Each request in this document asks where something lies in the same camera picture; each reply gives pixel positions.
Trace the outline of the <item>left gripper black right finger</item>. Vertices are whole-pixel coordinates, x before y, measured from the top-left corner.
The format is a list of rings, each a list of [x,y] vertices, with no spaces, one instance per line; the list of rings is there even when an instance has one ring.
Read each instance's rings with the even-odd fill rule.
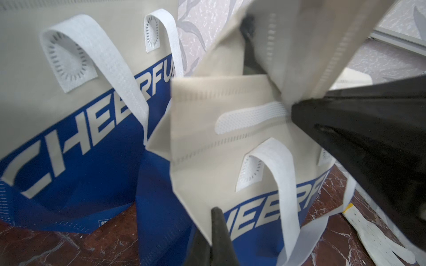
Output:
[[[215,207],[211,211],[212,245],[210,250],[211,266],[239,266],[223,211]]]

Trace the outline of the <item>blue beige takeout bag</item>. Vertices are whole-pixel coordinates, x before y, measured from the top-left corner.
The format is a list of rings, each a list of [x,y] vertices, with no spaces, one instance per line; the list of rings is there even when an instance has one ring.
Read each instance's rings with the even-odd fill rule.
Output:
[[[147,148],[170,162],[173,193],[212,245],[223,211],[240,266],[300,266],[329,215],[303,220],[334,159],[294,124],[291,107],[320,99],[392,1],[252,1],[227,23],[190,77],[174,78],[171,108]],[[243,75],[241,21],[254,16],[255,58]]]
[[[1,221],[91,233],[135,200],[183,74],[176,1],[1,2]]]

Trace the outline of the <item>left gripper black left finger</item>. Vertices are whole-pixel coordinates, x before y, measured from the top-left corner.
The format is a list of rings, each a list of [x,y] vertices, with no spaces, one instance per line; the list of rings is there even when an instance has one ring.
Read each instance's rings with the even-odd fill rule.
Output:
[[[202,233],[197,229],[184,266],[209,266],[211,263],[211,247]]]

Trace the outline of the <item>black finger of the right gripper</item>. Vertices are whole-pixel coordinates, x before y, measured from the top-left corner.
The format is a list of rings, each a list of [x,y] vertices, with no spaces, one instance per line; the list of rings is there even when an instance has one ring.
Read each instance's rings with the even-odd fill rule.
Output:
[[[254,21],[254,16],[248,14],[240,24],[240,33],[242,34],[245,41],[243,75],[266,74],[262,66],[258,64],[255,58],[253,46],[253,37],[255,31]]]
[[[292,121],[336,158],[419,249],[426,247],[426,78],[329,91]]]

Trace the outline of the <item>white work glove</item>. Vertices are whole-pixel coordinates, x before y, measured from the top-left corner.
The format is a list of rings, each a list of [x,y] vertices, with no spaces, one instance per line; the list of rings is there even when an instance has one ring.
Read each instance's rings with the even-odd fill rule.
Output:
[[[375,224],[366,220],[353,204],[348,205],[343,215],[356,230],[375,265],[402,266],[404,263],[416,263],[413,252],[388,238]]]

